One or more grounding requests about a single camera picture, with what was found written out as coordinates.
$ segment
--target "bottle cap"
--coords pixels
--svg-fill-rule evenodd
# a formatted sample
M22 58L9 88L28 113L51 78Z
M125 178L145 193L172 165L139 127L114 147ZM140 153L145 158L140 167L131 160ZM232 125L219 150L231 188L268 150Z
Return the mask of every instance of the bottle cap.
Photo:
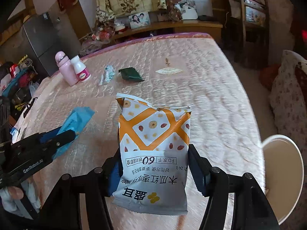
M57 52L55 56L56 64L58 67L62 66L66 61L69 60L68 56L63 51Z
M79 58L79 56L77 55L77 56L75 56L74 58L72 58L71 60L70 60L70 63L71 64L76 64L77 62L79 62L80 61L80 58Z

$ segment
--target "white cup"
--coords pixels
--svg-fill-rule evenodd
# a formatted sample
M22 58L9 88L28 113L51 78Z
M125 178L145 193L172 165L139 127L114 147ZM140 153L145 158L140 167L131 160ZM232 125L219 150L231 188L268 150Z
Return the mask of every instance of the white cup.
M267 199L278 224L295 208L304 181L304 164L296 144L284 135L273 135L263 143Z

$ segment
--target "bag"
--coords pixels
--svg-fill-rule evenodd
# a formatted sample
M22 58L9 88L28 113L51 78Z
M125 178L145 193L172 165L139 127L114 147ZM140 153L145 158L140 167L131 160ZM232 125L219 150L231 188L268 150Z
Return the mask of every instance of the bag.
M1 93L1 95L2 95L2 92L5 90L5 88L7 88L7 86L9 85L10 82L11 82L11 75L8 73L0 81L0 93Z
M10 73L10 67L13 65L13 62L7 61L3 65L0 66L0 80L2 80L5 75Z
M155 108L149 102L117 94L119 146L123 176L114 204L138 213L187 214L185 184L191 108Z
M34 97L34 93L38 89L38 87L39 87L39 83L37 82L33 83L33 81L29 82L29 90L30 90L32 98Z

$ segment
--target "dark green packet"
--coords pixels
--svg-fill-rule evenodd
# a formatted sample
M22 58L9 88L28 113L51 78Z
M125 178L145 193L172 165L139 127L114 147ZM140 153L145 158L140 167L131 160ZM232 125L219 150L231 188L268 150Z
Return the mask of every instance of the dark green packet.
M122 74L122 78L125 80L133 80L137 82L144 81L134 67L120 69L118 72Z

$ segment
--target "pink bedspread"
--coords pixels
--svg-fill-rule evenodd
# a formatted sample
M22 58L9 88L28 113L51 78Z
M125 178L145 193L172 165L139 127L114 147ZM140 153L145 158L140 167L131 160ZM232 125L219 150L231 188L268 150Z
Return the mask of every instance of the pink bedspread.
M155 71L168 58L184 71L158 75ZM92 73L86 83L70 87L61 74L45 79L39 96L23 122L26 136L60 126L76 106L90 106L95 114L70 149L35 175L44 202L64 173L78 176L102 166L116 152L118 116L117 92L141 97L155 106L190 105L191 135L201 156L225 172L251 172L264 188L264 160L260 136L247 95L232 66L207 34L183 33L157 36L118 44L84 58ZM135 67L145 80L134 83L116 75L98 86L106 65L116 72ZM107 198L114 229L198 229L207 199L196 189L190 171L186 184L187 216L137 214L113 205ZM233 196L229 196L225 229L230 229Z

